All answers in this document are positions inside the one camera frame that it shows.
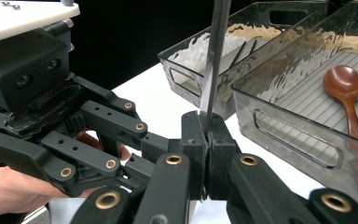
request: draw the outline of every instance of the finger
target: finger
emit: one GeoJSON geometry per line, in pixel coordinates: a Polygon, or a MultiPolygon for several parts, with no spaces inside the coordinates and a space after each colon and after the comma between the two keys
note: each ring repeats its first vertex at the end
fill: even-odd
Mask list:
{"type": "Polygon", "coordinates": [[[93,136],[89,135],[88,133],[85,133],[82,131],[76,136],[76,139],[82,143],[85,143],[85,144],[91,146],[91,147],[101,149],[100,141],[98,141],[98,139],[94,138],[93,136]]]}
{"type": "Polygon", "coordinates": [[[130,156],[131,156],[129,150],[128,150],[128,149],[126,148],[126,146],[123,145],[123,144],[120,144],[120,152],[121,152],[121,157],[120,157],[120,159],[121,159],[122,161],[126,161],[126,160],[129,159],[130,156]]]}

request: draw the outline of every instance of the human hand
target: human hand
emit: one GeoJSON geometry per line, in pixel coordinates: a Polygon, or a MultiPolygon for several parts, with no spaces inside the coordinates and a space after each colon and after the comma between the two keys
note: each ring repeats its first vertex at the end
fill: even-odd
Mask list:
{"type": "MultiPolygon", "coordinates": [[[[77,139],[92,147],[101,148],[99,141],[82,132],[77,139]]],[[[121,145],[121,159],[130,157],[130,152],[121,145]]],[[[93,189],[86,190],[80,197],[87,197],[93,189]]],[[[48,203],[53,197],[65,198],[65,194],[46,181],[0,167],[0,215],[26,213],[48,203]]]]}

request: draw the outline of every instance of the mounting hole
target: mounting hole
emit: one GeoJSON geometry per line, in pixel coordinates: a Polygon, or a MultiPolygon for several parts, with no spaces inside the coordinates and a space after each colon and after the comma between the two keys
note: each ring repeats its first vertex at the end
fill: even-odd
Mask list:
{"type": "Polygon", "coordinates": [[[124,104],[124,107],[126,107],[127,109],[130,109],[132,107],[132,103],[126,103],[126,104],[124,104]]]}
{"type": "Polygon", "coordinates": [[[62,177],[67,177],[72,173],[71,168],[63,168],[60,172],[62,177]]]}
{"type": "Polygon", "coordinates": [[[150,224],[167,224],[168,219],[164,215],[155,215],[150,219],[150,224]]]}
{"type": "Polygon", "coordinates": [[[135,126],[136,130],[141,131],[145,126],[143,124],[137,124],[135,126]]]}
{"type": "Polygon", "coordinates": [[[326,193],[321,197],[322,202],[329,208],[341,213],[348,213],[351,211],[351,203],[345,198],[334,193],[326,193]]]}
{"type": "Polygon", "coordinates": [[[109,209],[120,202],[120,194],[117,191],[109,191],[98,196],[95,206],[99,209],[109,209]]]}
{"type": "Polygon", "coordinates": [[[257,165],[258,160],[255,157],[243,156],[241,157],[241,162],[245,165],[257,165]]]}
{"type": "Polygon", "coordinates": [[[109,161],[106,162],[106,168],[108,168],[108,169],[112,169],[115,166],[116,166],[116,161],[115,160],[109,160],[109,161]]]}
{"type": "Polygon", "coordinates": [[[165,161],[169,164],[169,165],[177,165],[179,163],[182,162],[182,157],[180,156],[169,156],[165,159],[165,161]]]}

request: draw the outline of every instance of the metal rod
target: metal rod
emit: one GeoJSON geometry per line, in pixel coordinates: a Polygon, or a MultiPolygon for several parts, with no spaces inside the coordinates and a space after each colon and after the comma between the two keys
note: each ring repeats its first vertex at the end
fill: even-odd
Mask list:
{"type": "Polygon", "coordinates": [[[214,0],[211,35],[205,67],[204,86],[200,101],[200,122],[206,135],[211,128],[213,101],[216,93],[219,65],[227,29],[231,0],[214,0]]]}

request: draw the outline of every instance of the screw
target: screw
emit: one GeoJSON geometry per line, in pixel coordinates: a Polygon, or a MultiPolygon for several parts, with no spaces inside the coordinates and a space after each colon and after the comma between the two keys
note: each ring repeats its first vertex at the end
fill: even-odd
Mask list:
{"type": "Polygon", "coordinates": [[[28,86],[30,83],[31,83],[31,77],[28,75],[24,75],[20,77],[19,80],[17,80],[16,85],[19,89],[23,89],[26,86],[28,86]]]}
{"type": "Polygon", "coordinates": [[[53,61],[51,61],[49,64],[48,64],[48,70],[49,72],[56,69],[58,66],[58,60],[57,59],[54,59],[53,61]]]}
{"type": "Polygon", "coordinates": [[[20,8],[20,6],[19,5],[13,5],[13,6],[11,6],[14,10],[20,10],[21,8],[20,8]]]}

